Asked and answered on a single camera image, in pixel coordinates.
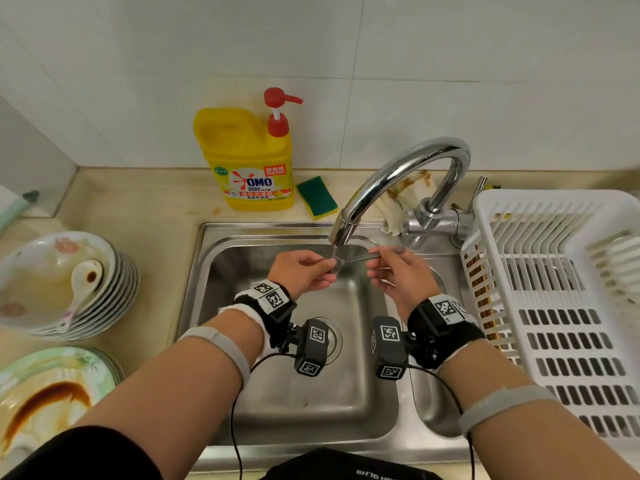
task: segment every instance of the pink flower design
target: pink flower design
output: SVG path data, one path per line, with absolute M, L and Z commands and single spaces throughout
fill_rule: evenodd
M 80 244 L 72 241 L 68 237 L 62 237 L 61 239 L 55 240 L 53 248 L 64 254 L 73 254 L 80 250 Z
M 0 315 L 5 317 L 20 317 L 27 313 L 27 308 L 20 303 L 4 303 L 0 305 Z

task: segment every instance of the kitchen sink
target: kitchen sink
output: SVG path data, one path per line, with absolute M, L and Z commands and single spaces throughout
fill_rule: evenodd
M 339 255 L 348 258 L 366 254 L 373 246 L 399 245 L 398 238 L 380 231 L 380 225 L 360 224 Z M 310 249 L 330 257 L 330 226 L 203 225 L 177 337 L 215 316 L 238 291 L 264 279 L 279 252 Z M 446 238 L 427 239 L 416 252 L 428 259 L 444 292 L 468 302 L 458 250 Z M 343 268 L 330 288 L 298 300 L 293 322 L 320 318 L 329 326 L 328 362 L 316 378 L 297 374 L 290 357 L 270 358 L 252 373 L 234 416 L 245 468 L 268 468 L 323 445 L 404 463 L 468 460 L 455 404 L 434 378 L 414 370 L 399 381 L 375 377 L 369 339 L 377 315 L 397 318 L 393 302 L 371 286 L 363 262 Z M 236 468 L 226 422 L 194 471 Z

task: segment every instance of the white dish rack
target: white dish rack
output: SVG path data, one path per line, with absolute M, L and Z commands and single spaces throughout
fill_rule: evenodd
M 489 341 L 618 452 L 640 451 L 640 201 L 488 190 L 474 211 L 461 257 Z

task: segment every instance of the faucet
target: faucet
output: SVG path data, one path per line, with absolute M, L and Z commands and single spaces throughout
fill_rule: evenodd
M 461 247 L 473 224 L 470 205 L 466 210 L 459 210 L 444 209 L 444 204 L 465 176 L 471 152 L 468 144 L 453 137 L 425 141 L 377 170 L 340 211 L 329 234 L 329 242 L 334 246 L 345 245 L 365 211 L 376 199 L 412 171 L 442 158 L 451 159 L 449 171 L 432 197 L 422 199 L 415 209 L 404 211 L 401 241 L 406 247 L 416 249 L 428 235 L 445 234 L 452 236 L 452 242 Z M 482 184 L 478 183 L 474 197 L 484 188 L 486 179 L 482 179 L 484 180 Z

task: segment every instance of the dish soap bottle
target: dish soap bottle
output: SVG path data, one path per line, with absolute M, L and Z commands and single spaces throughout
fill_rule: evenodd
M 267 124 L 240 108 L 205 108 L 196 114 L 196 138 L 232 209 L 280 210 L 293 205 L 289 122 L 280 112 L 286 101 L 302 104 L 280 88 L 264 92 L 264 103 L 273 111 Z

